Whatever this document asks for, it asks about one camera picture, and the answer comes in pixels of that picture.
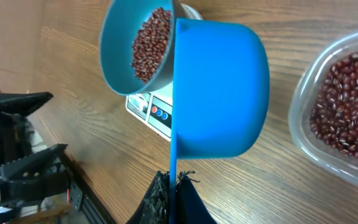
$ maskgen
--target wooden table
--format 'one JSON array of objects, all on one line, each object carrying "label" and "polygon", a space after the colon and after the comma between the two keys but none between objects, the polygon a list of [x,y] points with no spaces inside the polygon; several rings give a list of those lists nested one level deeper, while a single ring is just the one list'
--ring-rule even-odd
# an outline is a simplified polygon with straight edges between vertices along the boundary
[{"label": "wooden table", "polygon": [[[55,98],[32,121],[67,153],[118,223],[133,214],[157,170],[169,168],[169,143],[124,107],[98,63],[98,35],[110,2],[48,0],[31,91]],[[358,223],[358,188],[312,164],[288,130],[293,91],[334,39],[358,30],[355,0],[185,0],[204,19],[252,28],[270,65],[263,131],[233,159],[180,161],[219,223]]]}]

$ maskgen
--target kitchen scale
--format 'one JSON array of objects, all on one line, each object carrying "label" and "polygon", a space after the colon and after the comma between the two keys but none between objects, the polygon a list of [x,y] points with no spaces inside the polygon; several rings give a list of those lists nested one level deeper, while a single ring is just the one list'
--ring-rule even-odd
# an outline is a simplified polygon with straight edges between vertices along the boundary
[{"label": "kitchen scale", "polygon": [[[191,6],[181,4],[186,17],[202,20],[200,13]],[[150,93],[138,93],[126,97],[125,108],[164,139],[171,141],[172,130],[172,82]]]}]

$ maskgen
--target blue bowl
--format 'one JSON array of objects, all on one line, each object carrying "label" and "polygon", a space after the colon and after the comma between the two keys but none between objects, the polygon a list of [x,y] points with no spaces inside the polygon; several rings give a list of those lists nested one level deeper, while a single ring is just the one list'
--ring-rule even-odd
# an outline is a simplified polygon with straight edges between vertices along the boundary
[{"label": "blue bowl", "polygon": [[177,159],[234,157],[250,149],[264,125],[270,89],[266,51],[248,27],[178,19],[175,38],[170,221]]},{"label": "blue bowl", "polygon": [[[171,10],[171,33],[164,59],[144,84],[137,79],[131,67],[132,43],[137,31],[158,7]],[[172,81],[175,19],[184,17],[183,8],[176,0],[116,0],[103,23],[99,53],[103,76],[109,87],[120,95],[131,95],[158,90]]]}]

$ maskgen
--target bean pile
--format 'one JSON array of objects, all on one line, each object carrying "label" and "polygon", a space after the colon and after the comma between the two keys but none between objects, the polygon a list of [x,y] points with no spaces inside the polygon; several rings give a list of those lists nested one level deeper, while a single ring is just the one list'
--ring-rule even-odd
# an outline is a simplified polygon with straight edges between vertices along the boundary
[{"label": "bean pile", "polygon": [[132,63],[135,76],[147,83],[158,69],[170,33],[171,12],[162,7],[154,9],[147,22],[142,24],[132,44]]},{"label": "bean pile", "polygon": [[316,138],[358,159],[358,53],[331,65],[311,110]]}]

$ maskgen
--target plastic container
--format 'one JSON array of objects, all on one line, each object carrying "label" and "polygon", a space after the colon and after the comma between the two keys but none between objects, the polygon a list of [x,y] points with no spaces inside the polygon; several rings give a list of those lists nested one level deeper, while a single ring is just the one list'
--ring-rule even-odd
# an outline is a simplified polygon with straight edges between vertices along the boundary
[{"label": "plastic container", "polygon": [[292,99],[288,122],[294,143],[307,157],[358,186],[358,159],[345,156],[316,139],[310,131],[310,111],[317,98],[318,90],[328,72],[329,66],[335,61],[358,52],[358,32],[343,37],[327,47],[303,74]]}]

